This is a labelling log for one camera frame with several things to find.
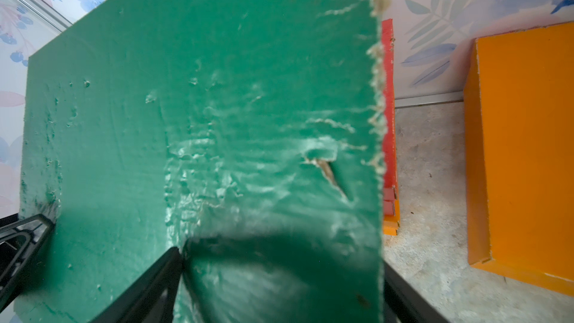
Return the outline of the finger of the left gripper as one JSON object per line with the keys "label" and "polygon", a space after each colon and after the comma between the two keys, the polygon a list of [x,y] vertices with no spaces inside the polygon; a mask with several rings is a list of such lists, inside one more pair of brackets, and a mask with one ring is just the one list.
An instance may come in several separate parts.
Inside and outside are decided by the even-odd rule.
{"label": "finger of the left gripper", "polygon": [[24,290],[37,256],[54,231],[55,224],[44,215],[1,219],[1,308],[6,309]]}

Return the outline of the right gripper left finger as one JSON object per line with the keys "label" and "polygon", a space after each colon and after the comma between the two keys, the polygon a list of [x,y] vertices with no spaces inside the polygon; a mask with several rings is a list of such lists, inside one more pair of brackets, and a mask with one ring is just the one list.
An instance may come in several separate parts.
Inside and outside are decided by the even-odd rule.
{"label": "right gripper left finger", "polygon": [[176,247],[168,249],[94,322],[172,322],[183,271]]}

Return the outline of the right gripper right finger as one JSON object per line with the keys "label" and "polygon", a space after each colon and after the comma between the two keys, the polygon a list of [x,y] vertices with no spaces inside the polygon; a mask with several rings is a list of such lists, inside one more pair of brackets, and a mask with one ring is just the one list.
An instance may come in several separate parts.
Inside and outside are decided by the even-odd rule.
{"label": "right gripper right finger", "polygon": [[448,320],[385,263],[384,322],[447,323]]}

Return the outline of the red shoebox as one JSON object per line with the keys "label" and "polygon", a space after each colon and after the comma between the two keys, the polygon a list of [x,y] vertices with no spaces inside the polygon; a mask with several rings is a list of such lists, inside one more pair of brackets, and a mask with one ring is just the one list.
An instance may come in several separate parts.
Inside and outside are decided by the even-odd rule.
{"label": "red shoebox", "polygon": [[384,137],[383,153],[387,172],[384,175],[384,216],[395,217],[398,209],[397,187],[397,158],[396,158],[396,131],[395,131],[395,92],[394,92],[394,25],[392,19],[382,22],[381,43],[384,51],[383,68],[385,73],[384,99],[385,118],[388,132]]}

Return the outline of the green shoebox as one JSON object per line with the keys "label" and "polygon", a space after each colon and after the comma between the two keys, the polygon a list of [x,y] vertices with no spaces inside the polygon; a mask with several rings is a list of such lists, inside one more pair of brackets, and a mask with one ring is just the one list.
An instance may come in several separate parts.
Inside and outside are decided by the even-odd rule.
{"label": "green shoebox", "polygon": [[24,322],[89,322],[169,248],[177,322],[381,322],[370,0],[107,0],[28,67]]}

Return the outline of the orange shoebox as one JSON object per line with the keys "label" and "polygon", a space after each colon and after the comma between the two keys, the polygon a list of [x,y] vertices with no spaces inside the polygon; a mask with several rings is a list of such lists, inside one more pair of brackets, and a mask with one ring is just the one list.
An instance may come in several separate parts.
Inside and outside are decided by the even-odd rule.
{"label": "orange shoebox", "polygon": [[573,24],[474,41],[463,90],[468,262],[573,294]]}
{"label": "orange shoebox", "polygon": [[399,200],[384,200],[384,234],[397,236],[400,227]]}

